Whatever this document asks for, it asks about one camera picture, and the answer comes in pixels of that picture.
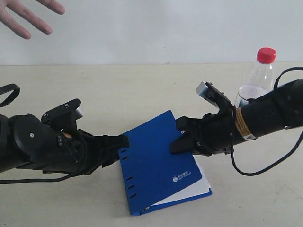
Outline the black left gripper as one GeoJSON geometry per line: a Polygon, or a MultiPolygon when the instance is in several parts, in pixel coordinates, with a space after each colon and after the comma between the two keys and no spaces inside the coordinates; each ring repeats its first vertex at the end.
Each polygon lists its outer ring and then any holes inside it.
{"type": "Polygon", "coordinates": [[[125,135],[98,136],[74,129],[59,132],[56,140],[54,172],[68,176],[90,175],[110,166],[120,160],[119,149],[129,147],[125,135]]]}

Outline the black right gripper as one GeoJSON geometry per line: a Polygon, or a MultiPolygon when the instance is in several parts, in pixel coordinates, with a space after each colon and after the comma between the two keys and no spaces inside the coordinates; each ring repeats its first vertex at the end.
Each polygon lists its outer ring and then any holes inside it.
{"type": "Polygon", "coordinates": [[[183,133],[171,143],[171,154],[192,153],[196,150],[204,156],[225,153],[231,145],[231,132],[234,135],[233,144],[239,144],[232,111],[207,113],[202,118],[182,116],[176,119],[176,126],[178,130],[188,133],[183,133]],[[189,133],[197,135],[196,142],[189,133]]]}

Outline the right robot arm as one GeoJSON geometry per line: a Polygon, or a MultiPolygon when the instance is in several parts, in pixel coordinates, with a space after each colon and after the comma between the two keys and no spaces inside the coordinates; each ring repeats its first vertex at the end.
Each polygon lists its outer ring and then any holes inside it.
{"type": "Polygon", "coordinates": [[[201,82],[196,91],[219,112],[207,113],[201,119],[178,118],[177,129],[184,133],[171,143],[172,154],[229,154],[231,146],[303,124],[302,79],[286,83],[241,107],[235,107],[212,83],[201,82]]]}

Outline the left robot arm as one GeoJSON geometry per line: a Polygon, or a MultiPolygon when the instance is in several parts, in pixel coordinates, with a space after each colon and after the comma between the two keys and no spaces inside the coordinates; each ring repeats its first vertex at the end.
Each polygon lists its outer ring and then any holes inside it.
{"type": "Polygon", "coordinates": [[[90,175],[119,160],[118,151],[129,147],[125,135],[94,136],[76,123],[54,127],[32,114],[0,117],[0,170],[19,168],[90,175]]]}

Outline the person's open hand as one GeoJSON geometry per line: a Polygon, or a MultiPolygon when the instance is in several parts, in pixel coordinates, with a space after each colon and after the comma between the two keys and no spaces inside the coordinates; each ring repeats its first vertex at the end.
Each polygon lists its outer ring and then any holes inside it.
{"type": "MultiPolygon", "coordinates": [[[[38,3],[59,15],[63,15],[66,12],[65,6],[56,0],[39,0],[38,3]]],[[[30,23],[33,27],[35,27],[37,30],[44,33],[45,35],[49,35],[53,32],[53,29],[50,27],[50,25],[44,22],[36,14],[34,14],[29,8],[27,8],[23,3],[21,3],[21,1],[2,0],[0,2],[0,22],[23,39],[31,39],[31,33],[27,29],[25,29],[20,23],[18,23],[6,11],[6,9],[10,9],[12,12],[20,16],[22,19],[30,23]]]]}

